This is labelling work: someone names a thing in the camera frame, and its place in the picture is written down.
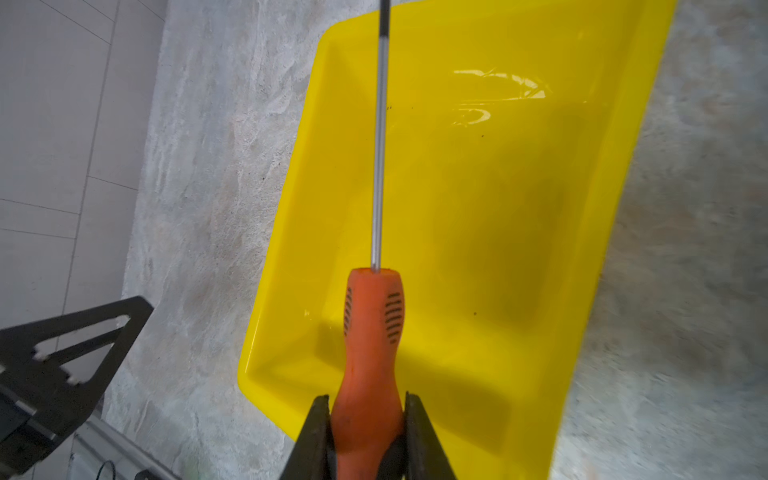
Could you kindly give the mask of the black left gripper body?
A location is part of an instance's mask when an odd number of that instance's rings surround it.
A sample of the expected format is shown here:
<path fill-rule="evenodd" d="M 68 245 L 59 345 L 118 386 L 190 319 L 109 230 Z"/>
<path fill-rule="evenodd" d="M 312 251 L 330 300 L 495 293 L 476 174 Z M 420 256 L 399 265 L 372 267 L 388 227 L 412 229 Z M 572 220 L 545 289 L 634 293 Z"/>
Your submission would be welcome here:
<path fill-rule="evenodd" d="M 52 454 L 66 439 L 61 392 L 43 387 L 31 397 L 1 386 L 1 475 L 16 476 Z"/>

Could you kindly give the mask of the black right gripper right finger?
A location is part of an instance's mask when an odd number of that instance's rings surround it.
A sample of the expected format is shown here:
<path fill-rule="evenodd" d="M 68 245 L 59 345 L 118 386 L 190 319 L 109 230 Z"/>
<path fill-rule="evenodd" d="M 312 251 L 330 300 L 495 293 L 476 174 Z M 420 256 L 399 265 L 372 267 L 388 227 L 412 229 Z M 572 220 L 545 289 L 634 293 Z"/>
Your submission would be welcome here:
<path fill-rule="evenodd" d="M 422 400 L 410 392 L 405 397 L 405 439 L 406 479 L 457 479 Z"/>

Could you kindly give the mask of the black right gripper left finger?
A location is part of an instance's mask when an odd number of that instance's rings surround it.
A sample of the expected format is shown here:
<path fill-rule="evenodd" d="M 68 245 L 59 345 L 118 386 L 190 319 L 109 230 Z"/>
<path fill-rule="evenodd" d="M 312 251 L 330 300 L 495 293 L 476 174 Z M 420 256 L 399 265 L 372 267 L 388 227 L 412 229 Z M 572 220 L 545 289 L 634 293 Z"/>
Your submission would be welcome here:
<path fill-rule="evenodd" d="M 329 396 L 321 395 L 313 400 L 279 479 L 333 479 L 329 461 L 331 440 Z"/>

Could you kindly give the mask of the orange handled screwdriver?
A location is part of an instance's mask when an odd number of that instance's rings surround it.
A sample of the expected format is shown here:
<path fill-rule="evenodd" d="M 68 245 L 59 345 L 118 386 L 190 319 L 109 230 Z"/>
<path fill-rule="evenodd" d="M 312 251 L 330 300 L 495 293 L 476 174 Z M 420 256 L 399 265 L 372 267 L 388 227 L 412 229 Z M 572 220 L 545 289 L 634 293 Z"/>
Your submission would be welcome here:
<path fill-rule="evenodd" d="M 402 434 L 403 410 L 394 365 L 401 311 L 399 275 L 381 268 L 387 82 L 391 3 L 379 3 L 375 150 L 370 266 L 350 272 L 344 308 L 345 370 L 331 412 L 338 479 L 375 479 L 391 444 Z"/>

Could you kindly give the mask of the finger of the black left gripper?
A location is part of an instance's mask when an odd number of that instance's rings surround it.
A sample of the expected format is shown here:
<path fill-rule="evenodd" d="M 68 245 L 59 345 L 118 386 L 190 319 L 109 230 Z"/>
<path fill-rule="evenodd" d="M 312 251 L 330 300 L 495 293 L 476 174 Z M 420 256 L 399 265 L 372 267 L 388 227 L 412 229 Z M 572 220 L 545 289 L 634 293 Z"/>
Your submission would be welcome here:
<path fill-rule="evenodd" d="M 41 419 L 88 418 L 153 311 L 145 298 L 134 296 L 3 329 L 1 395 Z M 50 354 L 38 352 L 42 342 L 120 317 L 127 319 L 120 327 Z M 66 364 L 104 347 L 108 351 L 89 379 L 78 379 L 65 369 Z"/>

